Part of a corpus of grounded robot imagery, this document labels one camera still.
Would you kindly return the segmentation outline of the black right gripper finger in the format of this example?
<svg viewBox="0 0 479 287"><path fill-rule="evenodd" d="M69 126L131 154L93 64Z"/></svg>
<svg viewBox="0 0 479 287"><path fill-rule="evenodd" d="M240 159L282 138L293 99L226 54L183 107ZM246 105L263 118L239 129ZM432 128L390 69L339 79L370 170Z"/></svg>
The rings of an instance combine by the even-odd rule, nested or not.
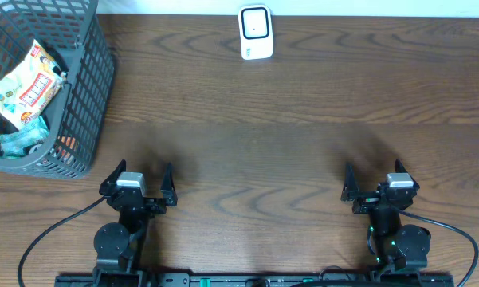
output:
<svg viewBox="0 0 479 287"><path fill-rule="evenodd" d="M409 187L409 179L412 182L411 186L414 189L419 189L420 185L418 182L410 175L409 171L404 167L402 161L400 159L395 160L395 172L397 174L404 174L404 180L402 184L397 184L396 187Z"/></svg>
<svg viewBox="0 0 479 287"><path fill-rule="evenodd" d="M354 201L358 197L358 194L359 187L352 165L347 163L345 168L344 187L340 196L340 200L343 202Z"/></svg>

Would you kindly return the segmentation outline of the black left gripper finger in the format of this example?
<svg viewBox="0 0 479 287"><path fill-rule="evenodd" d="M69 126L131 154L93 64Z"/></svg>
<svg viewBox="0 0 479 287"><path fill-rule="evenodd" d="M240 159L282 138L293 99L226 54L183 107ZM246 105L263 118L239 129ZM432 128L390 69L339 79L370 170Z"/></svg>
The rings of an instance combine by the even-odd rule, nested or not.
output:
<svg viewBox="0 0 479 287"><path fill-rule="evenodd" d="M126 160L122 159L116 169L100 185L99 194L102 196L111 196L115 193L117 180L124 171L126 171Z"/></svg>
<svg viewBox="0 0 479 287"><path fill-rule="evenodd" d="M160 187L160 191L163 196L163 201L166 206L177 206L178 196L175 191L175 184L173 180L173 165L167 164L167 168L163 174L163 179Z"/></svg>

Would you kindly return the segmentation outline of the teal wet wipe packet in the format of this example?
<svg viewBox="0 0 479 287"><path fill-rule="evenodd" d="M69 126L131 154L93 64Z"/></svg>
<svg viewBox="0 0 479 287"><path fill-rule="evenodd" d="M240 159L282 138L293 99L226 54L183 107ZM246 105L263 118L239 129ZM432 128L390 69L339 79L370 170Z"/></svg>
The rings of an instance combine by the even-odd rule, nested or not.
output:
<svg viewBox="0 0 479 287"><path fill-rule="evenodd" d="M17 132L0 135L0 150L3 157L21 158L29 154L33 146L43 144L49 136L44 119L39 116Z"/></svg>

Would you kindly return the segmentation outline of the yellow snack bag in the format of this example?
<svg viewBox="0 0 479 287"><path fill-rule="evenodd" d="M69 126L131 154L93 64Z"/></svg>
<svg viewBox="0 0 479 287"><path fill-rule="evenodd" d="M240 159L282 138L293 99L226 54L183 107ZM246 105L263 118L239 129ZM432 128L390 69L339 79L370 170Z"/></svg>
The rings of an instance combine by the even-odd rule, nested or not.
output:
<svg viewBox="0 0 479 287"><path fill-rule="evenodd" d="M34 40L29 52L0 80L0 115L21 130L36 120L66 81L67 72Z"/></svg>

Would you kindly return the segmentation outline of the orange tissue pack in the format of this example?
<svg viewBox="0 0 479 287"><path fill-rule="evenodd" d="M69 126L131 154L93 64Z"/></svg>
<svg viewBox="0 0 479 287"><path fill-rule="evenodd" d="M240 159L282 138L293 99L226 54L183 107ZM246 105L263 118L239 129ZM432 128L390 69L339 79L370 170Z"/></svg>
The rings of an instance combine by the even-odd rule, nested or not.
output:
<svg viewBox="0 0 479 287"><path fill-rule="evenodd" d="M76 161L73 153L78 148L79 143L70 136L58 136L57 139L60 140L60 143L53 145L48 152L48 156L68 165L73 164Z"/></svg>

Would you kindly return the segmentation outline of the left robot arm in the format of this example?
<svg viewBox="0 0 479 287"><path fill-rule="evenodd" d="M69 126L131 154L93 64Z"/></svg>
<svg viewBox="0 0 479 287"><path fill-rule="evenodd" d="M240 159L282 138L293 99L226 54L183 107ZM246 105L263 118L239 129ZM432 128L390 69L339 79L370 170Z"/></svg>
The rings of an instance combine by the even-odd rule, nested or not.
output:
<svg viewBox="0 0 479 287"><path fill-rule="evenodd" d="M149 222L178 203L172 171L173 165L169 163L159 198L146 196L143 174L128 172L125 160L102 182L99 193L119 213L119 219L102 226L95 234L94 286L157 286L156 276L141 269L139 262Z"/></svg>

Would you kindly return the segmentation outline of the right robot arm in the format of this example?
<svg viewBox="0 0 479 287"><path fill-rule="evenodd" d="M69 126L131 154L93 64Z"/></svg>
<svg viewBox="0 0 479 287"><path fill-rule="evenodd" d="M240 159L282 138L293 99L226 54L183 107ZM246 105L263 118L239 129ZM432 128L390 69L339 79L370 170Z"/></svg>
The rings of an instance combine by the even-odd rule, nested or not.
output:
<svg viewBox="0 0 479 287"><path fill-rule="evenodd" d="M340 200L351 202L354 214L369 217L367 246L377 260L370 275L373 281L395 274L416 275L427 267L430 232L420 226L403 225L400 218L400 214L413 204L418 190L418 183L398 159L395 171L388 173L375 191L361 191L352 165L346 165Z"/></svg>

